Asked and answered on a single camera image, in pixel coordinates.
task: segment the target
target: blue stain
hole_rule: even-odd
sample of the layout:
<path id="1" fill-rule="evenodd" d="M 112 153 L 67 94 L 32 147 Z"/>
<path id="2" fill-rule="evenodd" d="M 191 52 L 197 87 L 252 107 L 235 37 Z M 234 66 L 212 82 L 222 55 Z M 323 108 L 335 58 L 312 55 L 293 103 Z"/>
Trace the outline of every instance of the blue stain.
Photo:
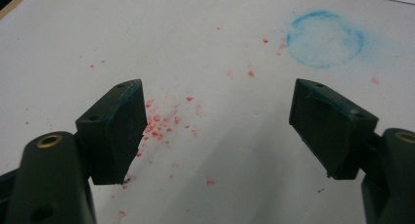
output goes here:
<path id="1" fill-rule="evenodd" d="M 300 64 L 314 68 L 348 63 L 360 53 L 363 42 L 361 31 L 327 11 L 296 19 L 287 35 L 290 55 Z"/>

